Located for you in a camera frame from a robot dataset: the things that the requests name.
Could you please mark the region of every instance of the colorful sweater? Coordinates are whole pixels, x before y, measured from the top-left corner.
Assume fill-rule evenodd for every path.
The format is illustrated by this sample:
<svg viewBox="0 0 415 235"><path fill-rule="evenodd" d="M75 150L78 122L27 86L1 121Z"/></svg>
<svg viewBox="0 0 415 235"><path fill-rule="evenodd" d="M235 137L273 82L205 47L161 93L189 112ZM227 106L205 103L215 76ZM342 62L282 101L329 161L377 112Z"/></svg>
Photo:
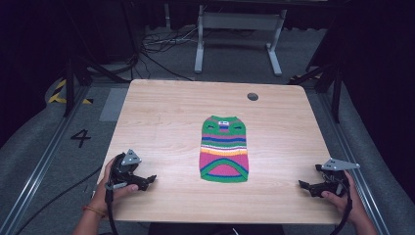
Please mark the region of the colorful sweater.
<svg viewBox="0 0 415 235"><path fill-rule="evenodd" d="M237 117L209 117L202 129L201 178L215 182L248 180L246 128Z"/></svg>

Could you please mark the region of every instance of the metal stand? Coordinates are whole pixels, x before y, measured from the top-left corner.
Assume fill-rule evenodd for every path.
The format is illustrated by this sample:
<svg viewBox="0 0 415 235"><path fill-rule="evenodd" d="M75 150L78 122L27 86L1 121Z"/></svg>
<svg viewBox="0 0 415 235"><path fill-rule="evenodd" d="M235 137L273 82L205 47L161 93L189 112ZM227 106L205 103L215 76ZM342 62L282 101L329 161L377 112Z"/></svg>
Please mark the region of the metal stand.
<svg viewBox="0 0 415 235"><path fill-rule="evenodd" d="M287 11L281 11L280 15L257 15L257 14L230 14L230 13L210 13L205 12L203 5L199 8L198 20L198 48L196 51L195 73L202 72L204 60L204 28L234 28L234 29L253 29L253 30L273 30L274 36L271 43L266 44L271 66L276 76L282 75L278 63L275 48L280 37L281 28Z"/></svg>

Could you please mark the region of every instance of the table surface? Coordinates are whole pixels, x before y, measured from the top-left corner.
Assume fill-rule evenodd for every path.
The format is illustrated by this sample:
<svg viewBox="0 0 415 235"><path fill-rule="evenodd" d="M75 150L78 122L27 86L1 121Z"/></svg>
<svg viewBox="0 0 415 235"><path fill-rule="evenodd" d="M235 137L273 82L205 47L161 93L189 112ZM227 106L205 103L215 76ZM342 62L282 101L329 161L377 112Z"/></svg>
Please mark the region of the table surface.
<svg viewBox="0 0 415 235"><path fill-rule="evenodd" d="M248 99L252 92L258 100ZM201 179L202 125L210 116L238 117L245 124L247 182ZM134 80L104 165L129 149L143 160L134 174L157 179L146 192L116 205L117 220L334 224L341 219L331 204L299 187L299 179L323 182L314 165L330 158L300 86Z"/></svg>

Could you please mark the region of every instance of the dark background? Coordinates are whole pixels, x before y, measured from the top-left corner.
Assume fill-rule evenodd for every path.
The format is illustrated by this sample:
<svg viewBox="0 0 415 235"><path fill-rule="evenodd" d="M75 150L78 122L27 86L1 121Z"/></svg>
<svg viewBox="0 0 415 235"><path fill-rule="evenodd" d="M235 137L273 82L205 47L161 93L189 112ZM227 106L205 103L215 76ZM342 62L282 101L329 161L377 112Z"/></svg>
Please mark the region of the dark background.
<svg viewBox="0 0 415 235"><path fill-rule="evenodd" d="M46 90L65 70L69 42L98 64L131 56L116 1L65 1L66 9L60 3L0 3L0 147L45 108ZM342 71L353 104L391 172L415 201L411 164L415 158L415 30L410 24L414 9L403 1L349 4L355 5L354 13L340 15L334 22L333 16L318 14L317 18L292 11L285 27L334 25L312 64L329 63L340 52L346 55ZM190 14L183 17L184 10ZM194 24L197 10L195 6L172 6L171 27ZM161 5L136 4L130 11L136 15L133 22L138 27L165 26Z"/></svg>

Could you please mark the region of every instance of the gray carpet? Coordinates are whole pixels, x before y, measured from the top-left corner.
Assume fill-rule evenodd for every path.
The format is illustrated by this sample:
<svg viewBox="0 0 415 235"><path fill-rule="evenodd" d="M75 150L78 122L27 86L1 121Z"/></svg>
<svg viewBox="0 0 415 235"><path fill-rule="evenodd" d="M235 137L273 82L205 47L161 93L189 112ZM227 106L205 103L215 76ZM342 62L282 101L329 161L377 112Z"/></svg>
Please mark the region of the gray carpet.
<svg viewBox="0 0 415 235"><path fill-rule="evenodd" d="M243 37L225 31L213 32L205 40L203 72L194 74L196 43L190 41L162 53L149 54L166 68L192 77L198 81L227 81L285 84L291 76L305 73L304 69L324 30L283 31L277 46L277 56L283 71L275 77L270 67L265 43L271 35L257 31ZM162 69L145 57L140 57L133 78L183 79ZM131 78L127 71L120 76ZM37 210L56 195L69 188L99 167L107 153L127 85L114 84L105 77L95 77L87 97L92 105L81 105L64 134L54 160L43 178L36 194L25 211L20 228ZM324 114L319 95L307 89L307 97L321 128L327 147L333 158L344 159L341 143L337 140L329 117ZM0 221L4 221L13 203L23 189L25 180L37 164L52 138L62 114L64 104L53 103L25 124L0 150L1 189ZM380 212L391 234L415 234L415 206L400 188L370 136L362 124L346 89L343 89L340 109L341 127L346 139L362 165L361 172L373 193ZM79 148L79 140L70 138L81 130L91 137ZM80 215L81 206L89 202L98 174L83 182L40 213L21 234L70 234ZM117 222L120 234L147 234L148 223ZM334 226L286 224L287 235L330 234ZM110 232L109 224L101 223L100 232ZM341 234L353 234L348 225Z"/></svg>

